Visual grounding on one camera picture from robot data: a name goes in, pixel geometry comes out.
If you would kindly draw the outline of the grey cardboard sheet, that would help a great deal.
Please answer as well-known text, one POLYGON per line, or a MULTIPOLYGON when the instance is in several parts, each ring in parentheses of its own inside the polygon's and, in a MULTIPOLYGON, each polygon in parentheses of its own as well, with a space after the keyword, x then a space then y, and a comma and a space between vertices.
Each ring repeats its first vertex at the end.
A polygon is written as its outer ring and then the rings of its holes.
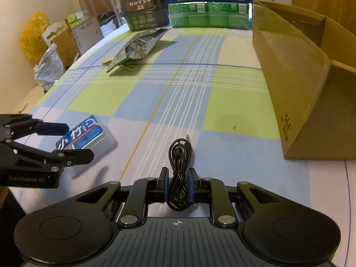
POLYGON ((71 27, 71 32, 81 55, 104 38, 95 16, 78 21, 71 27))

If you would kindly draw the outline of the cream plastic spoon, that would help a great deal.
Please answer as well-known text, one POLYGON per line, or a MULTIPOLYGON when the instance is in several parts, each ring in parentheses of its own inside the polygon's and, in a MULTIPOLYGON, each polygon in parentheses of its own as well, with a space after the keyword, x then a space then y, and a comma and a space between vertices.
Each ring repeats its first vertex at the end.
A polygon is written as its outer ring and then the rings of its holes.
POLYGON ((102 65, 109 65, 113 61, 114 57, 113 56, 107 56, 102 58, 101 63, 102 65))

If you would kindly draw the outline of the clear box blue label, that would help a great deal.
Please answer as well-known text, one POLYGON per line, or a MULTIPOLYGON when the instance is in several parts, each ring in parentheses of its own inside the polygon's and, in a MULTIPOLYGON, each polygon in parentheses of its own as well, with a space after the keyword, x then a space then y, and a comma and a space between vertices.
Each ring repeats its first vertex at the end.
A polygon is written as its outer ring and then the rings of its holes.
POLYGON ((117 143, 99 117, 90 115, 69 130, 55 146, 57 150, 90 149, 98 157, 115 149, 117 143))

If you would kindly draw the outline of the checked tablecloth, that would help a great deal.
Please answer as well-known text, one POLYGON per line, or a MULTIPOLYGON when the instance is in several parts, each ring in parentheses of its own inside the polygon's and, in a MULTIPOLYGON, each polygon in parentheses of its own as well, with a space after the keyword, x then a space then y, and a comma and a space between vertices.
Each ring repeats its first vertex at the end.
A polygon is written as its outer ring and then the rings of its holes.
POLYGON ((81 57, 30 113, 75 127, 95 115, 117 146, 76 175, 67 169, 55 190, 12 190, 30 213, 118 180, 132 184, 168 166, 168 148, 190 138, 201 177, 227 185, 249 181, 330 216, 342 241, 337 266, 355 265, 355 163, 286 160, 252 32, 171 29, 135 71, 107 72, 104 58, 133 36, 120 28, 81 57))

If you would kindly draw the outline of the silver foil bag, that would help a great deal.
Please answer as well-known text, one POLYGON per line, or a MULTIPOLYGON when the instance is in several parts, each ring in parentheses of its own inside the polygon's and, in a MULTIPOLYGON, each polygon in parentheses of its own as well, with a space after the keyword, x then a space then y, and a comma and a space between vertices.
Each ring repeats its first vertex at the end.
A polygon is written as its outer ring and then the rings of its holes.
POLYGON ((107 67, 107 72, 117 66, 145 59, 168 30, 169 28, 153 28, 134 35, 116 53, 107 67))

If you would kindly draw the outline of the green tissue boxes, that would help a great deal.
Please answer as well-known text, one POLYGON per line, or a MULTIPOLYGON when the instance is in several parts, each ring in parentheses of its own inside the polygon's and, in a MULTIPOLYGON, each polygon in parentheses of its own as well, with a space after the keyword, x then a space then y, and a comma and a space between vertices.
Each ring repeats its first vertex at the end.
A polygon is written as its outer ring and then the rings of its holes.
POLYGON ((90 13, 87 10, 82 10, 76 13, 72 13, 71 15, 66 17, 66 22, 68 24, 73 24, 74 22, 81 20, 88 16, 90 13))

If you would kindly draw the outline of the dark instant noodle bowl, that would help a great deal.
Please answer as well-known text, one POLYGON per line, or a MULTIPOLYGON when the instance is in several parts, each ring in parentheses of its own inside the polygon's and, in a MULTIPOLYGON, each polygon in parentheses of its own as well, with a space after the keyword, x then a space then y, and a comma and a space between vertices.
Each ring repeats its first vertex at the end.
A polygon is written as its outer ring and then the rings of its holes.
POLYGON ((166 0, 120 0, 121 16, 131 31, 167 26, 170 23, 166 0))

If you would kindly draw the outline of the brown cardboard hanger box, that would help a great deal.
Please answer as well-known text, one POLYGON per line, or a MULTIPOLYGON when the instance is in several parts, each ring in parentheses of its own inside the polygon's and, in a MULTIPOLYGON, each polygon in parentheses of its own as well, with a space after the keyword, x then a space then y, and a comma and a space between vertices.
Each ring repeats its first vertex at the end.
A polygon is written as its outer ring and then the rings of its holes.
POLYGON ((79 48, 75 42, 70 28, 63 20, 48 26, 41 35, 42 40, 50 47, 53 43, 61 58, 63 65, 68 69, 80 55, 79 48))

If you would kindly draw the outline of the crumpled plastic bag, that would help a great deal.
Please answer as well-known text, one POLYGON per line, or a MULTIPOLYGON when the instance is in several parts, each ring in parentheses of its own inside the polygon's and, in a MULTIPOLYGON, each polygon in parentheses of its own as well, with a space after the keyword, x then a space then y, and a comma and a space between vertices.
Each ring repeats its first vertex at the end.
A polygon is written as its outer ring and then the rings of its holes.
POLYGON ((44 92, 47 92, 65 71, 62 59, 57 52, 57 45, 53 43, 45 51, 39 63, 35 65, 34 80, 43 88, 44 92))

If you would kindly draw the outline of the green tissue pack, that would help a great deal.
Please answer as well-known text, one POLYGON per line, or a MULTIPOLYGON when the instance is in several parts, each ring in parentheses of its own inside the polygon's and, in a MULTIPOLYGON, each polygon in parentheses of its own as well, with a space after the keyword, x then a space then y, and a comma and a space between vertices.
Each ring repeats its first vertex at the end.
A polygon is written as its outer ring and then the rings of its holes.
POLYGON ((170 3, 168 10, 174 28, 209 27, 248 30, 249 4, 235 2, 170 3))

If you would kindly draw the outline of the yellow plastic bag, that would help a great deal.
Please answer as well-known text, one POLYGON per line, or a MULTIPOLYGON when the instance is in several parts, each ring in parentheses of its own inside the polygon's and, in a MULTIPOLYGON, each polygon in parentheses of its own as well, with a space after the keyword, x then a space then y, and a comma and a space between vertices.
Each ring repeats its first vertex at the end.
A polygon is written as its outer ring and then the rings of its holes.
POLYGON ((31 16, 20 34, 20 48, 30 63, 37 63, 48 49, 42 40, 42 34, 50 26, 48 16, 38 11, 31 16))

